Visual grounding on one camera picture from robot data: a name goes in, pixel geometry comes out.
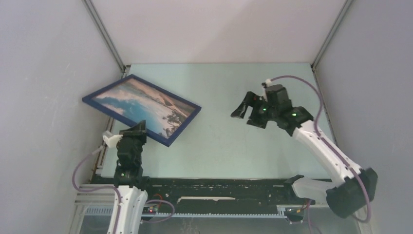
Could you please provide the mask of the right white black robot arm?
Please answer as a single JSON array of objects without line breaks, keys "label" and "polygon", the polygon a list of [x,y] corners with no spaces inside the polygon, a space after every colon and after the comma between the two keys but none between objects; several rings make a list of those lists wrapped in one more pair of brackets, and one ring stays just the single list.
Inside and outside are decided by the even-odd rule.
[{"label": "right white black robot arm", "polygon": [[331,179],[326,182],[296,175],[284,182],[285,201],[295,204],[307,198],[327,203],[341,218],[347,218],[363,207],[370,209],[375,197],[377,173],[372,168],[363,169],[345,156],[318,128],[304,107],[293,106],[285,87],[280,84],[265,86],[264,91],[263,96],[247,92],[231,117],[244,118],[248,107],[252,107],[248,125],[264,129],[268,122],[276,122],[280,129],[313,153]]}]

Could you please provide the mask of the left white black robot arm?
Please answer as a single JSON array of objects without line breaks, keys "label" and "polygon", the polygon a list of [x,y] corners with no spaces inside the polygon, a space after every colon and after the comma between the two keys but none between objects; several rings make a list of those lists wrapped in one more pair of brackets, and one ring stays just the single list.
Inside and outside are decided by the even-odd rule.
[{"label": "left white black robot arm", "polygon": [[147,142],[146,122],[121,130],[114,135],[103,135],[108,148],[117,150],[114,173],[114,205],[107,233],[136,234],[145,203],[152,201],[154,190],[148,186],[149,178],[143,176],[142,152]]}]

